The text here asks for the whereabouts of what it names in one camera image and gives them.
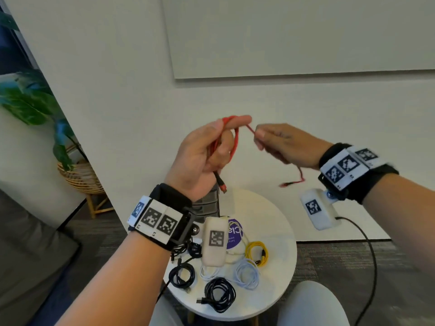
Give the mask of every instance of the wicker plant pot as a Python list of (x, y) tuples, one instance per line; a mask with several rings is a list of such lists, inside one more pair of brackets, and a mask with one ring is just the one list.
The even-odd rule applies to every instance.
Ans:
[[(71, 156), (71, 154), (76, 151), (76, 148), (72, 146), (68, 148), (67, 151)], [(100, 209), (109, 198), (89, 162), (81, 160), (74, 165), (73, 170), (69, 171), (66, 171), (61, 163), (57, 163), (57, 170), (71, 186), (86, 194), (86, 200), (92, 218), (95, 218), (97, 214), (109, 212), (114, 209), (113, 207)], [(95, 205), (92, 199), (93, 195), (105, 195), (106, 197), (100, 203)]]

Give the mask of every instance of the gray carpet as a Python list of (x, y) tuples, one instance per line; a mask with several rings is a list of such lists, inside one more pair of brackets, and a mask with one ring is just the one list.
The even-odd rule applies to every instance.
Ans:
[[(77, 296), (122, 243), (126, 232), (115, 212), (91, 219), (85, 205), (68, 223), (67, 230), (83, 245), (69, 285)], [(435, 281), (417, 270), (392, 242), (374, 242), (378, 260), (378, 288), (372, 306), (360, 325), (435, 325)], [(293, 279), (279, 302), (260, 315), (260, 325), (275, 325), (279, 306), (303, 280), (328, 287), (343, 305), (351, 325), (364, 307), (372, 287), (373, 263), (366, 243), (298, 243)], [(187, 311), (167, 291), (182, 320)], [(249, 325), (197, 318), (195, 325)]]

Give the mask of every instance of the round white table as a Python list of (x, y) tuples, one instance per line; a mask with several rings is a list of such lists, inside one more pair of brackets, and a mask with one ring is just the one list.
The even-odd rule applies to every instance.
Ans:
[[(168, 289), (187, 309), (205, 318), (220, 321), (248, 319), (271, 307), (287, 289), (296, 267), (295, 236), (283, 213), (273, 203), (257, 193), (243, 189), (230, 189), (226, 194), (219, 194), (219, 207), (221, 216), (237, 219), (250, 241), (262, 241), (268, 248), (269, 260), (265, 266), (259, 268), (261, 274), (258, 287), (254, 290), (245, 290), (230, 281), (236, 290), (236, 299), (227, 311), (217, 313), (208, 304), (196, 303), (198, 298), (204, 297), (204, 287), (207, 282), (199, 276), (201, 259), (193, 259), (189, 262), (195, 268), (195, 281), (191, 286), (191, 291), (187, 293), (175, 288), (172, 284), (169, 284)], [(259, 257), (260, 253), (254, 249), (253, 255)], [(229, 250), (229, 252), (243, 251), (242, 242)], [(182, 261), (189, 257), (188, 253), (181, 255)], [(168, 281), (169, 272), (176, 265), (176, 261), (174, 263), (169, 261), (164, 276), (165, 282)], [(221, 268), (218, 276), (232, 279), (234, 266), (226, 264)], [(183, 270), (181, 278), (187, 279), (187, 275), (188, 272)]]

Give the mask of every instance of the purple sticker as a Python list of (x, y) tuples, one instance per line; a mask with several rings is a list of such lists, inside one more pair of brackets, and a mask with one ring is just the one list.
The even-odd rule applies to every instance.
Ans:
[[(236, 219), (229, 219), (228, 223), (230, 222), (238, 222), (238, 221)], [(242, 240), (242, 236), (243, 236), (242, 225), (239, 226), (238, 224), (232, 224), (230, 226), (230, 229), (228, 230), (227, 249), (231, 249), (237, 246), (238, 243)]]

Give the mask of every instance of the potted plant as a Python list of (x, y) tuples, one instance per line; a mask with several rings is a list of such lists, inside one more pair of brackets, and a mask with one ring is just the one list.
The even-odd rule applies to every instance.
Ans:
[(26, 125), (51, 123), (54, 129), (53, 154), (58, 161), (59, 173), (74, 188), (86, 194), (92, 217), (113, 210), (100, 209), (107, 198), (94, 206), (91, 195), (105, 194), (104, 189), (41, 71), (19, 72), (13, 80), (0, 82), (0, 105)]

